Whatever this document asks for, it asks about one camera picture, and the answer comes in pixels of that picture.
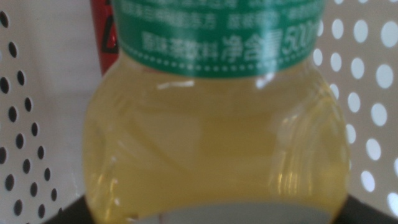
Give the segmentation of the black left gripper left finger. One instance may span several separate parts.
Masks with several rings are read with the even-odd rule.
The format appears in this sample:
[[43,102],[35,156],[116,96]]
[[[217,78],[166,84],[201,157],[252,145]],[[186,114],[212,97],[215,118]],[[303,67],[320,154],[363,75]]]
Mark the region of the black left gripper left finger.
[[91,214],[83,195],[44,224],[91,224]]

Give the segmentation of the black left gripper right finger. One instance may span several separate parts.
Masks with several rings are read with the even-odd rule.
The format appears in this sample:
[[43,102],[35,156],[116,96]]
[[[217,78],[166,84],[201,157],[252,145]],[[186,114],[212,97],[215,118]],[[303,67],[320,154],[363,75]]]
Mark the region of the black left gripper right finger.
[[397,224],[397,219],[349,195],[333,224]]

